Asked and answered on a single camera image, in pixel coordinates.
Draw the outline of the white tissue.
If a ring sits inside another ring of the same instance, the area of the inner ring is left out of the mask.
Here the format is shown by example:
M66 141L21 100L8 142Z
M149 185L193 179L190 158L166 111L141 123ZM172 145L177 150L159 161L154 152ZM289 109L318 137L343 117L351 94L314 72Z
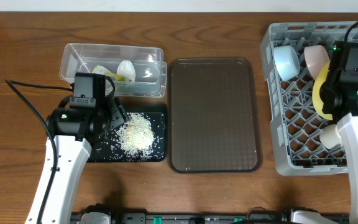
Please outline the white tissue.
M119 64L117 74L123 77L126 82L134 82L136 78L135 68L129 60L123 60Z

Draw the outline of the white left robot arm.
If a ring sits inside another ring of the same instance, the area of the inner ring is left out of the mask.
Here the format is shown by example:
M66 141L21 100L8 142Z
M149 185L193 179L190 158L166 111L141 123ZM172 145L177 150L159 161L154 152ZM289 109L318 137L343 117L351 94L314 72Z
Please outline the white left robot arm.
M42 121L45 162L27 223L68 223L83 168L94 142L128 120L112 95L67 96Z

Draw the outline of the light blue bowl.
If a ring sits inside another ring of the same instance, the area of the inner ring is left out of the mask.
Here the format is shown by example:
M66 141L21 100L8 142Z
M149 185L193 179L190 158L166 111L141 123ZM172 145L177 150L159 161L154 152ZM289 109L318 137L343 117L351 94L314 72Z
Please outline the light blue bowl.
M296 77L300 73L300 63L297 53L290 45L274 48L273 61L278 75L285 82Z

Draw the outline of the green yellow snack wrapper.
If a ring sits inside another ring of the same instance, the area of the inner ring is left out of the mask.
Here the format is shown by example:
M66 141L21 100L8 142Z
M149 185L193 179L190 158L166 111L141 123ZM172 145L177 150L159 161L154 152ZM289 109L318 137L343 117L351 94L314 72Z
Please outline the green yellow snack wrapper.
M113 81L124 81L125 80L125 78L123 76L120 76L118 74L111 72L110 70L108 70L107 68L105 68L102 65L95 66L92 73L99 74L99 75L105 75L107 77L110 77Z

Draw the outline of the white bowl with rice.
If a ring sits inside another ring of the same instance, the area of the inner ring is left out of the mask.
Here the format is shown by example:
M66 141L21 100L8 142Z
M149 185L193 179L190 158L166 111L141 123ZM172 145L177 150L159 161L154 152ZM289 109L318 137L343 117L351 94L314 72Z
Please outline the white bowl with rice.
M323 67L329 63L329 55L322 45L305 47L304 56L310 75L317 79Z

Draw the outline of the white green cup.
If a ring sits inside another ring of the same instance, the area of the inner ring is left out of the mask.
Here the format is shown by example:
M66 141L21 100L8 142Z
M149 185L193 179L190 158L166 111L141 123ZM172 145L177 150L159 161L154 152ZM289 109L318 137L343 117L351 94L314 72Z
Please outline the white green cup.
M321 144L327 148L332 149L342 145L342 139L339 135L339 131L336 124L331 124L324 127L319 135Z

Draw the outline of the yellow plate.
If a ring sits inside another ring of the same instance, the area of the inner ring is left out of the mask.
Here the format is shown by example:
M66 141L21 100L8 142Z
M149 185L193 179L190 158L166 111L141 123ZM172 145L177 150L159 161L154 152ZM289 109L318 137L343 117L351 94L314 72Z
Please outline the yellow plate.
M316 80L314 81L313 91L312 91L312 102L313 102L314 110L318 113L318 115L320 117L322 117L326 120L332 121L333 120L332 114L323 113L324 103L323 103L323 101L320 97L320 93L319 93L323 83L327 79L327 75L329 72L329 64L330 64L330 61L328 61L328 63L326 63L326 65L321 69Z

